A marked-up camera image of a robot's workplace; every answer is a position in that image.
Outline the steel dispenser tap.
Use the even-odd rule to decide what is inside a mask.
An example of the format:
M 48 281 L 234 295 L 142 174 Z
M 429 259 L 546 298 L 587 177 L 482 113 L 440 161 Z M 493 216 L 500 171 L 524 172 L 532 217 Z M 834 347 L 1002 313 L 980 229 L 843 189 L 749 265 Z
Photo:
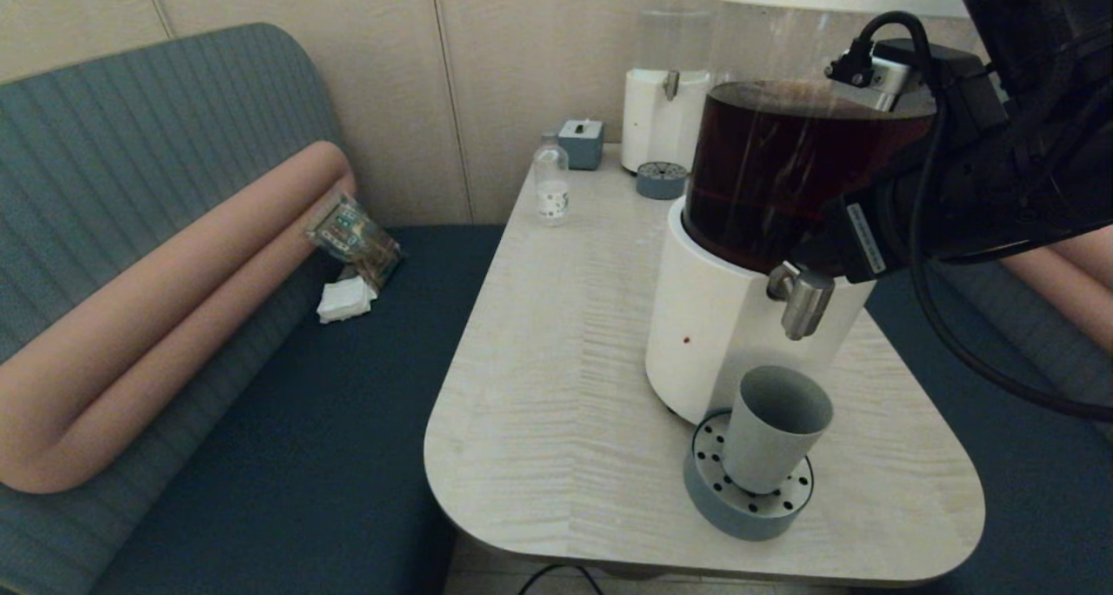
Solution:
M 784 334 L 792 341 L 810 337 L 823 321 L 836 282 L 830 275 L 802 269 L 792 262 L 780 262 L 769 274 L 766 295 L 784 303 L 780 318 Z

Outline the small blue-grey box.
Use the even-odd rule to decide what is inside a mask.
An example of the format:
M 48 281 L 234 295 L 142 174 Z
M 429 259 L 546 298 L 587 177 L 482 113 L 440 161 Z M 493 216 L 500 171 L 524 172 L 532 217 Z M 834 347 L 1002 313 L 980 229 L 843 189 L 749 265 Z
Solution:
M 570 170 L 594 171 L 602 163 L 604 122 L 569 119 L 562 123 L 556 140 L 568 156 Z

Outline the round grey drip tray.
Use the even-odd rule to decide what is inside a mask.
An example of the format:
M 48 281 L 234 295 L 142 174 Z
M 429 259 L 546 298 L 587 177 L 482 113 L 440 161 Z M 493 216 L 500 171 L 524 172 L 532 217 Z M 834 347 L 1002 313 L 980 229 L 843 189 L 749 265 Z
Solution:
M 755 493 L 737 484 L 723 467 L 731 413 L 709 411 L 696 425 L 684 453 L 684 490 L 696 510 L 723 534 L 747 542 L 771 541 L 784 535 L 812 499 L 815 473 L 810 457 L 795 465 L 778 488 Z

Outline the pink bolster cushion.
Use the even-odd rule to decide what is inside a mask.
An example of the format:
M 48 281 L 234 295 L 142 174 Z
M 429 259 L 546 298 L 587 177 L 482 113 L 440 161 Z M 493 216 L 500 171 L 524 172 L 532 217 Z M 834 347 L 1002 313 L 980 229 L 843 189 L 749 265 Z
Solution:
M 1113 357 L 1113 226 L 1001 262 Z
M 311 256 L 314 208 L 356 187 L 337 143 L 311 143 L 0 364 L 0 484 L 71 490 L 122 456 Z

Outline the small white water dispenser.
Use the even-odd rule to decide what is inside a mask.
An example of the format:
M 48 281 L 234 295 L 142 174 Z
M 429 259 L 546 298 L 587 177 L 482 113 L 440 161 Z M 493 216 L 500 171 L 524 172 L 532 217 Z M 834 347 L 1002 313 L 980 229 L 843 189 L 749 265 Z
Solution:
M 716 0 L 637 0 L 636 57 L 626 73 L 623 167 L 691 170 L 706 95 Z

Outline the grey plastic cup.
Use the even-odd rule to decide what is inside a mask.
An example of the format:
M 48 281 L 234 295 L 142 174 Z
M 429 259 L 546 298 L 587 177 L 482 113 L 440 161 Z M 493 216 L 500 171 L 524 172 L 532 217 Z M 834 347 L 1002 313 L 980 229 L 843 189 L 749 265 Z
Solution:
M 772 493 L 830 428 L 834 405 L 812 378 L 784 366 L 743 374 L 733 397 L 723 470 L 735 485 Z

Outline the large white tea dispenser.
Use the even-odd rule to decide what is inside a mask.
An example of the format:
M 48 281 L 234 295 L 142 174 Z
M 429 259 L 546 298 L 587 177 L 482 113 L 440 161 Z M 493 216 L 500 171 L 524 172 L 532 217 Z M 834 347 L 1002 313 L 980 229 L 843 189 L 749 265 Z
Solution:
M 885 115 L 835 96 L 824 75 L 873 17 L 895 10 L 961 48 L 979 44 L 961 0 L 718 0 L 712 85 L 668 215 L 646 353 L 656 396 L 680 419 L 729 408 L 756 366 L 815 376 L 859 320 L 873 284 L 834 277 L 817 330 L 792 341 L 766 285 L 823 204 L 869 184 L 930 126 L 925 91 Z

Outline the teal upholstered bench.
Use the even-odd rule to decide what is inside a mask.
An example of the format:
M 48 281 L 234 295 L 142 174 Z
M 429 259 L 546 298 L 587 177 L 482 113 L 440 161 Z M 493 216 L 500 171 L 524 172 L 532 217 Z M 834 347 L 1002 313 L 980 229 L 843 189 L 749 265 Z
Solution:
M 316 142 L 344 152 L 317 68 L 275 24 L 1 85 L 0 364 Z M 423 440 L 502 234 L 393 230 L 405 258 L 380 299 L 334 324 L 317 305 L 341 265 L 309 241 L 104 472 L 0 484 L 0 595 L 442 595 L 457 532 Z
M 1113 406 L 1113 357 L 1002 262 L 934 265 L 943 320 L 986 364 L 1075 401 Z M 893 595 L 1113 595 L 1113 425 L 1045 411 L 971 371 L 930 333 L 910 275 L 867 309 L 951 430 L 984 492 L 978 547 Z

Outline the white tissue pack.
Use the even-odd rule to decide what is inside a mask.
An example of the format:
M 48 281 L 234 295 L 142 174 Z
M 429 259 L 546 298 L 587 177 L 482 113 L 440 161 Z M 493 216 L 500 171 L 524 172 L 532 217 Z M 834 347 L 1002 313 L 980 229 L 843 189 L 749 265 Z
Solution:
M 319 323 L 339 323 L 370 313 L 378 294 L 362 277 L 349 277 L 323 286 L 317 316 Z

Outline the clear plastic bottle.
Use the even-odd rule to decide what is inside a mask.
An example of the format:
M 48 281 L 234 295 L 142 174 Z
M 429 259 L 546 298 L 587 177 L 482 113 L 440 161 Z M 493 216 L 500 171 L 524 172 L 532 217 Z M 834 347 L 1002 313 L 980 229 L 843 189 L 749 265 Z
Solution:
M 544 132 L 533 153 L 531 173 L 536 191 L 536 214 L 546 226 L 567 222 L 570 206 L 570 160 L 556 132 Z

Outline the small blue perforated drip tray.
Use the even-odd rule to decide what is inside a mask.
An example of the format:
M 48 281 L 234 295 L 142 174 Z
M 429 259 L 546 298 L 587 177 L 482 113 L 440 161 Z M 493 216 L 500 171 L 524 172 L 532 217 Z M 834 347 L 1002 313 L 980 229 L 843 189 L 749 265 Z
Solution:
M 636 170 L 636 194 L 653 200 L 680 198 L 689 175 L 682 163 L 640 163 Z

